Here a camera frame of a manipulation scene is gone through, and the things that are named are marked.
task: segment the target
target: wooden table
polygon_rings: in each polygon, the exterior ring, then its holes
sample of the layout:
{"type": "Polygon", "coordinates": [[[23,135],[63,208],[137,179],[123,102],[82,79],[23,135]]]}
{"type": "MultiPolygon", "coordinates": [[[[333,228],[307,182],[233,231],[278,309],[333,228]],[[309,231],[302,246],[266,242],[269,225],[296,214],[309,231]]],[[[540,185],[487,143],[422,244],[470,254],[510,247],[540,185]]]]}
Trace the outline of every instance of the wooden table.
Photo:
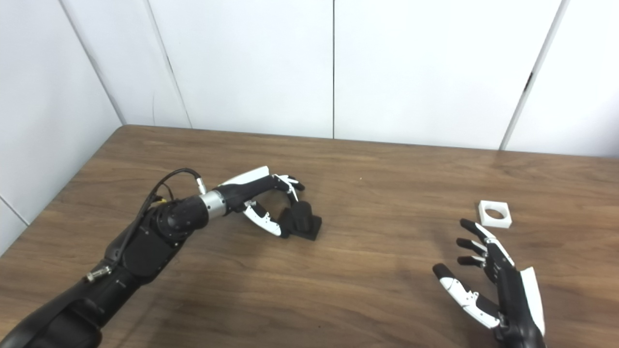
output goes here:
{"type": "MultiPolygon", "coordinates": [[[[241,214],[196,232],[103,329],[103,347],[495,347],[431,271],[445,262],[496,291],[457,237],[481,199],[509,203],[494,229],[535,266],[549,347],[619,342],[619,161],[125,126],[0,258],[0,337],[74,284],[167,172],[209,187],[252,168],[307,186],[315,242],[269,235],[241,214]]],[[[175,177],[178,196],[194,194],[175,177]]],[[[265,194],[279,214],[282,193],[265,194]]]]}

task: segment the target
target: prosthetic hand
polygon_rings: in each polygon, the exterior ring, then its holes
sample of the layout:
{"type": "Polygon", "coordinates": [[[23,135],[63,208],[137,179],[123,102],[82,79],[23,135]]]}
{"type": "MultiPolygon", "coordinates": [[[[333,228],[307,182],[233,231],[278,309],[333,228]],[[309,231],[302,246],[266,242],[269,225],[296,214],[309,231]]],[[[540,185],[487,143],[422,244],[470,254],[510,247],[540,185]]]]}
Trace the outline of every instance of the prosthetic hand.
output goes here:
{"type": "Polygon", "coordinates": [[[243,212],[253,222],[282,238],[290,234],[314,240],[321,219],[311,206],[299,201],[296,189],[304,186],[287,175],[271,175],[261,167],[226,181],[206,192],[202,178],[184,168],[164,177],[153,188],[136,219],[114,239],[105,257],[76,285],[28,315],[0,342],[0,348],[94,348],[101,343],[100,329],[142,285],[152,282],[197,229],[210,219],[243,212]],[[157,196],[165,181],[190,173],[200,194],[171,200],[157,196]],[[276,189],[287,194],[278,222],[254,198],[276,189]]]}
{"type": "Polygon", "coordinates": [[[477,266],[485,272],[498,291],[499,305],[474,292],[442,263],[433,267],[441,285],[456,302],[479,323],[491,329],[501,347],[543,348],[544,320],[542,298],[533,268],[517,271],[496,237],[481,225],[466,219],[460,225],[481,240],[458,238],[458,246],[479,256],[461,256],[458,263],[477,266]]]}

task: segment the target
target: metal connector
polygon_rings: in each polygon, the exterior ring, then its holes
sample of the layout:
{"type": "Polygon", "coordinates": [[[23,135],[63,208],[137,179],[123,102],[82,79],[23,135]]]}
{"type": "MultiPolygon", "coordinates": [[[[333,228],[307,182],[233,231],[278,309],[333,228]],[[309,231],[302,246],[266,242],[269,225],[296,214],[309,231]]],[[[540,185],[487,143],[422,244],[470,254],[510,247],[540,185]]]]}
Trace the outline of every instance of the metal connector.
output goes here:
{"type": "Polygon", "coordinates": [[[202,181],[202,178],[196,179],[196,182],[197,182],[197,188],[198,190],[200,190],[200,194],[205,194],[206,186],[204,186],[204,182],[202,181]]]}
{"type": "Polygon", "coordinates": [[[92,283],[95,280],[97,280],[98,278],[101,278],[103,276],[107,276],[110,273],[112,273],[112,268],[110,268],[109,266],[105,266],[103,268],[97,269],[94,272],[86,273],[86,279],[88,279],[88,281],[92,283]]]}

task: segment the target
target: black cable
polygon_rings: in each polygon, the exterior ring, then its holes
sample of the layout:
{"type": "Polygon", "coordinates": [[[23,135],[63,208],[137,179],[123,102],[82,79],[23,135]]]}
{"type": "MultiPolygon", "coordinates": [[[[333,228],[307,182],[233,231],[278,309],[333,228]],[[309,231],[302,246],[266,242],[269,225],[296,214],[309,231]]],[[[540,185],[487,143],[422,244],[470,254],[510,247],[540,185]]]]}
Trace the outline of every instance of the black cable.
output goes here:
{"type": "Polygon", "coordinates": [[[174,201],[174,194],[172,193],[172,189],[166,183],[162,183],[162,185],[165,186],[168,189],[168,194],[170,195],[170,200],[174,201]]]}
{"type": "Polygon", "coordinates": [[[165,185],[165,182],[167,181],[167,179],[175,176],[176,174],[180,174],[180,173],[192,174],[196,180],[201,178],[200,174],[198,174],[198,172],[196,172],[195,170],[190,169],[190,168],[181,168],[173,172],[170,172],[168,175],[164,176],[161,180],[159,180],[159,182],[155,185],[155,187],[153,187],[153,189],[150,190],[150,193],[148,196],[146,196],[146,199],[144,200],[142,207],[140,207],[140,210],[137,212],[136,219],[133,220],[132,222],[133,226],[131,226],[131,229],[127,232],[127,235],[125,236],[123,240],[123,244],[120,246],[120,249],[118,250],[118,254],[116,255],[116,260],[114,260],[114,262],[111,265],[112,269],[116,267],[116,265],[118,265],[121,258],[123,257],[123,253],[124,253],[124,250],[127,248],[127,244],[129,244],[131,237],[133,237],[133,235],[137,231],[138,226],[140,226],[142,216],[144,216],[144,214],[146,213],[146,210],[148,210],[150,205],[153,203],[153,197],[156,195],[157,191],[159,190],[159,187],[161,187],[162,185],[165,185]]]}

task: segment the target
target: white 3d-printed ring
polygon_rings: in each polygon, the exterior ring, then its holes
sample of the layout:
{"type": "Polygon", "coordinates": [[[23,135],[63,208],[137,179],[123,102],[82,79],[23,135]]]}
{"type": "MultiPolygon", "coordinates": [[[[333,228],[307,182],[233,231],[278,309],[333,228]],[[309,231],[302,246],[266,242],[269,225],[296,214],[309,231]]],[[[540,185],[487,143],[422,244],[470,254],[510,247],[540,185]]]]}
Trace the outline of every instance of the white 3d-printed ring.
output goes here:
{"type": "Polygon", "coordinates": [[[480,201],[479,202],[479,217],[482,220],[482,226],[509,228],[511,226],[511,214],[509,207],[505,202],[480,201]],[[502,219],[495,219],[486,213],[486,209],[498,211],[503,215],[502,219]]]}

